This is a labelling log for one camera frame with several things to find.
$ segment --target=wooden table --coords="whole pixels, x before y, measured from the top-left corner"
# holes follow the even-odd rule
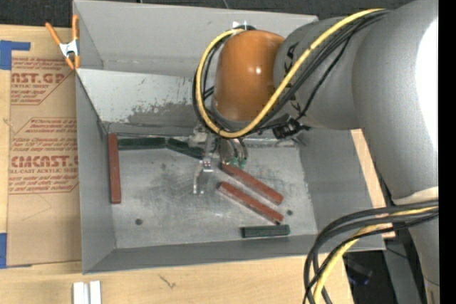
[[[69,40],[70,30],[59,29]],[[0,40],[33,39],[33,49],[53,44],[44,27],[1,26]],[[6,231],[7,167],[9,151],[9,85],[11,72],[0,70],[0,233]],[[371,156],[361,131],[353,131],[374,206],[384,205]],[[104,304],[124,303],[301,303],[304,295],[304,257],[263,261],[156,268],[83,276],[81,262],[32,265],[0,270],[0,302],[71,303],[71,286],[77,281],[101,281]],[[342,262],[326,287],[337,304],[353,303]]]

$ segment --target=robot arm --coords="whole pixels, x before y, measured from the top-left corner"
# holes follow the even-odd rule
[[[308,49],[340,23],[341,19],[311,23],[284,40],[257,33],[258,39],[252,43],[245,37],[248,32],[228,39],[217,66],[212,103],[215,117],[227,130],[255,132],[259,128],[250,126],[269,105],[260,127],[273,125],[269,122],[273,116],[276,121],[286,120],[282,130],[275,124],[277,137],[310,127],[362,128],[395,204],[438,198],[438,0],[415,1],[391,12],[362,13],[350,26],[327,36],[328,44],[315,46],[318,62],[311,54],[296,68]],[[264,50],[261,57],[258,50]],[[244,57],[248,53],[255,57]],[[261,63],[262,58],[268,62]],[[297,71],[289,78],[294,68]],[[247,76],[243,91],[235,90],[236,100],[227,97],[233,95],[227,92],[232,83],[221,81],[233,78],[231,72]],[[274,100],[274,88],[268,86],[273,83],[277,91],[284,80],[284,93],[289,98]],[[258,90],[262,93],[258,102],[246,104],[252,101],[248,95]],[[241,114],[242,118],[232,117]],[[226,131],[222,135],[220,131],[214,130],[226,138],[242,136]],[[420,257],[428,302],[439,303],[438,219],[410,232]]]

